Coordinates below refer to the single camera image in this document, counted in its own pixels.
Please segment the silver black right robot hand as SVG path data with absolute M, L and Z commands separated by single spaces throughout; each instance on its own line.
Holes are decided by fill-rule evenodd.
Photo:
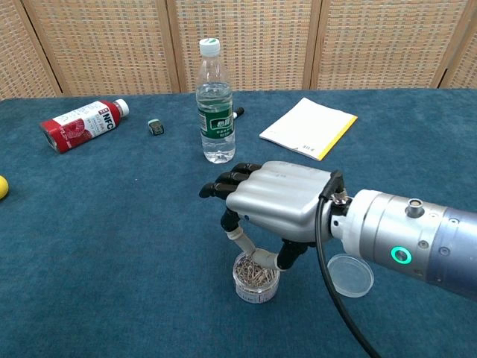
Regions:
M 228 239 L 265 269 L 285 271 L 316 245 L 315 215 L 330 173 L 284 161 L 239 163 L 200 189 L 202 198 L 225 201 L 221 226 Z M 282 239 L 279 253 L 255 246 L 241 228 L 246 221 Z

